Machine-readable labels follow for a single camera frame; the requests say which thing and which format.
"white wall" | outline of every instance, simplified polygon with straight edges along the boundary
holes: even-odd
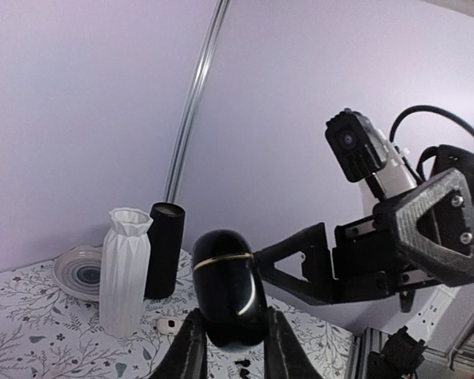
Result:
[[[0,0],[0,271],[161,200],[215,0]]]
[[[234,0],[179,195],[185,247],[227,227],[258,250],[319,221],[333,246],[333,228],[362,213],[358,187],[325,141],[325,122],[351,107],[388,133],[402,110],[419,103],[474,125],[474,19],[411,1]],[[433,144],[474,151],[469,135],[431,114],[407,118],[397,141],[413,162]],[[298,263],[284,267],[298,272]],[[353,331],[382,327],[398,312],[396,298],[310,308],[269,293]]]

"floral tablecloth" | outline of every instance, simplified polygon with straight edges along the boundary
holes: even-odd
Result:
[[[53,261],[0,274],[0,378],[147,378],[173,337],[156,330],[160,317],[184,318],[196,305],[190,255],[182,252],[175,293],[147,301],[141,328],[116,339],[99,325],[98,304],[60,291],[51,277]],[[324,378],[344,376],[351,333],[274,298],[305,352]],[[244,371],[236,361],[248,359]],[[209,377],[262,378],[263,350],[226,354],[209,345]]]

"white vase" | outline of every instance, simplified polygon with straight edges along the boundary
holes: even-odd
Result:
[[[100,273],[100,324],[111,336],[131,336],[144,311],[152,219],[139,209],[110,211],[111,229],[103,241]]]

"small white object on table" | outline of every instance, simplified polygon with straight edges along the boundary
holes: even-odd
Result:
[[[191,256],[182,251],[174,294],[145,302],[141,328],[116,339],[99,324],[98,304],[77,300],[53,283],[53,261],[0,274],[0,379],[148,378],[170,347],[173,336],[156,330],[162,317],[183,319],[197,306]],[[352,334],[298,311],[274,298],[268,304],[292,323],[304,351],[324,378],[342,378]],[[208,371],[213,379],[239,378],[248,359],[249,378],[263,378],[263,346],[228,354],[209,343]]]

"gold band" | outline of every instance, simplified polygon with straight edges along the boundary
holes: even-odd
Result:
[[[220,255],[218,257],[213,257],[209,259],[205,259],[202,262],[198,262],[195,267],[193,268],[193,271],[197,271],[200,267],[204,267],[207,265],[212,265],[213,263],[221,262],[221,261],[231,261],[234,259],[247,259],[247,258],[252,258],[253,254],[251,253],[237,253],[237,254],[225,254],[225,255]]]

